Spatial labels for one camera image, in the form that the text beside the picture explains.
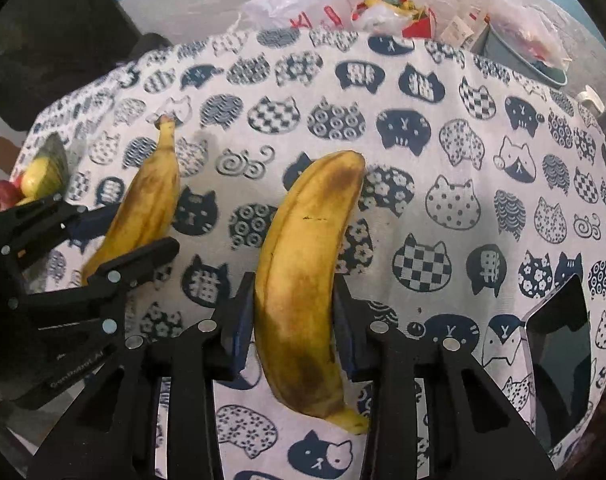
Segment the dark red apple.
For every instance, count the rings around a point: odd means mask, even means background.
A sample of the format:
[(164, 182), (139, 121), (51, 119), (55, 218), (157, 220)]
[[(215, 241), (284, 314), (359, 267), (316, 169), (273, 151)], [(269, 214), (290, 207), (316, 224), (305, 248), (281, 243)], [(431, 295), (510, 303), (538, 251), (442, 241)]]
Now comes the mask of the dark red apple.
[(22, 199), (21, 191), (12, 182), (0, 180), (0, 212), (15, 207)]

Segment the banana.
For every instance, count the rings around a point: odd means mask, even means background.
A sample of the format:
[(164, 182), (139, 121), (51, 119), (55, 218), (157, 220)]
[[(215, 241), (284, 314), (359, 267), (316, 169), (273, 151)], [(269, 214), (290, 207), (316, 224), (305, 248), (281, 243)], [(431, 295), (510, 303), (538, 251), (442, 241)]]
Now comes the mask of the banana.
[(158, 127), (157, 148), (138, 169), (102, 244), (83, 266), (83, 285), (102, 264), (160, 240), (169, 232), (181, 192), (174, 119), (162, 115)]
[(365, 159), (339, 151), (315, 160), (278, 206), (255, 272), (254, 336), (275, 398), (297, 413), (365, 434), (344, 400), (332, 344), (335, 264), (361, 194)]

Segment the green patterned plate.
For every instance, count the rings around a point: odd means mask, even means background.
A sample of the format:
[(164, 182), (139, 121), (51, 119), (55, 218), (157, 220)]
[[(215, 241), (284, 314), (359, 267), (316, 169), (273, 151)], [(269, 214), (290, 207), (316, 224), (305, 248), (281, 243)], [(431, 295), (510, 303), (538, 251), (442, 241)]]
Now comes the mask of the green patterned plate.
[(60, 181), (58, 190), (64, 192), (69, 182), (70, 170), (64, 142), (62, 142), (58, 132), (49, 133), (43, 145), (36, 152), (34, 159), (47, 159), (54, 166)]

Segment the cat pattern tablecloth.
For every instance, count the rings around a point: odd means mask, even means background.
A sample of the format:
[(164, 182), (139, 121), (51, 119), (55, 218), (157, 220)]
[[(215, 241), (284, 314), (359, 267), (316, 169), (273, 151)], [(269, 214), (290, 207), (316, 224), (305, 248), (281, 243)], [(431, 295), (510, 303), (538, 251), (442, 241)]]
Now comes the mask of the cat pattern tablecloth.
[(606, 388), (606, 137), (585, 107), (433, 40), (236, 32), (152, 51), (53, 102), (15, 170), (56, 134), (66, 199), (120, 202), (176, 122), (172, 264), (125, 330), (179, 335), (233, 296), (316, 159), (364, 156), (335, 270), (379, 320), (470, 351), (562, 466)]

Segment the white plastic shopping bag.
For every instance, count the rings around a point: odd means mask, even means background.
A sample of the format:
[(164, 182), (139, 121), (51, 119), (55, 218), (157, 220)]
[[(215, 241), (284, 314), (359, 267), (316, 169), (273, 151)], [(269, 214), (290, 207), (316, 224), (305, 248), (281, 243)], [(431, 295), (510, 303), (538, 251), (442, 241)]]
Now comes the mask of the white plastic shopping bag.
[(354, 29), (349, 0), (250, 0), (240, 11), (258, 29)]

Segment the red paper bag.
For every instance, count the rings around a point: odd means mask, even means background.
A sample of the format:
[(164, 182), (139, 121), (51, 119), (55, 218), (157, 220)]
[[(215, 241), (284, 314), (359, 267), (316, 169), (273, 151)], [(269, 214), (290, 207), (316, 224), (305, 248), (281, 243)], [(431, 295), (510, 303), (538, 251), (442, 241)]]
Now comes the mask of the red paper bag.
[(437, 19), (432, 9), (416, 0), (363, 0), (352, 12), (361, 32), (403, 38), (433, 39)]

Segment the teal trash bin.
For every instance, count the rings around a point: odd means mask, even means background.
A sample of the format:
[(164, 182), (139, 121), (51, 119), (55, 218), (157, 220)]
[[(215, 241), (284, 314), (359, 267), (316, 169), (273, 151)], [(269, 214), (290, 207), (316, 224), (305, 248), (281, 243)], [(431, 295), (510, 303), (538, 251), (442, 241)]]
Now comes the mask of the teal trash bin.
[(528, 78), (562, 89), (568, 56), (560, 35), (542, 12), (522, 0), (488, 0), (487, 30), (480, 54)]

